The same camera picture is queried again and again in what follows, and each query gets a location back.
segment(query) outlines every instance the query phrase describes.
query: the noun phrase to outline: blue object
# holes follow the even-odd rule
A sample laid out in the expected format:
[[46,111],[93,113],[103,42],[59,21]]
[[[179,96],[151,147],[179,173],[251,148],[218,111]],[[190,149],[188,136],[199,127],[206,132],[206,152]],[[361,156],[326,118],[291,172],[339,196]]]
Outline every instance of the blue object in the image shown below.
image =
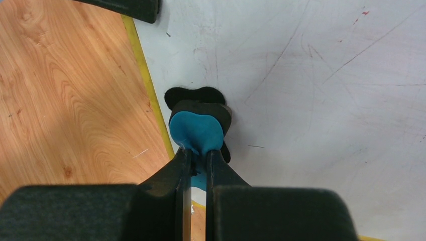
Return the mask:
[[196,155],[197,175],[191,179],[191,185],[207,190],[205,163],[202,156],[208,151],[220,150],[224,143],[224,132],[219,121],[211,115],[194,114],[181,111],[175,114],[169,123],[170,135],[183,149],[190,149]]

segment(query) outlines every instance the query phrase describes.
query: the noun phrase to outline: white board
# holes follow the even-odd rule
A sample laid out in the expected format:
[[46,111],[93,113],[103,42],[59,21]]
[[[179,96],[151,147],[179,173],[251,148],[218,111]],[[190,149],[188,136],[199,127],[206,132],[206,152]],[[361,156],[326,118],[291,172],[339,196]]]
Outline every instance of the white board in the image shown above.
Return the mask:
[[332,189],[359,234],[426,237],[425,0],[164,0],[136,24],[166,122],[171,87],[225,94],[248,183]]

